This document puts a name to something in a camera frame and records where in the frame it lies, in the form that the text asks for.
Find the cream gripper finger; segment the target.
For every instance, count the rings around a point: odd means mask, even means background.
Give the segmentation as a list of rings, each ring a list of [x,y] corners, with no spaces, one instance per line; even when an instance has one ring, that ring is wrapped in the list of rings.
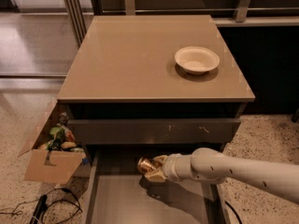
[[[167,177],[164,174],[163,170],[161,167],[152,170],[152,171],[148,171],[144,174],[144,177],[146,177],[146,179],[149,182],[154,182],[154,183],[163,183],[166,181]]]
[[[157,156],[154,157],[153,160],[153,165],[158,168],[158,167],[162,167],[166,161],[166,159],[168,158],[167,155],[161,155],[161,156]]]

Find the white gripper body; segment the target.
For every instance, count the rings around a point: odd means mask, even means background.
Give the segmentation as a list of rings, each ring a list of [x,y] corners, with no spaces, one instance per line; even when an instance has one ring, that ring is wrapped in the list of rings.
[[[180,177],[178,176],[177,170],[176,170],[176,163],[178,158],[180,157],[180,154],[171,154],[167,156],[164,160],[163,164],[163,173],[167,180],[172,182],[178,182],[180,181]]]

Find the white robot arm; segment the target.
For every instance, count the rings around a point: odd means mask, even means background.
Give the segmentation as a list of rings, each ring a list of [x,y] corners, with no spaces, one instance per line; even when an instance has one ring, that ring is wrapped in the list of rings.
[[[193,180],[220,184],[227,177],[299,203],[299,166],[226,156],[201,147],[192,154],[141,158],[137,169],[150,182]]]

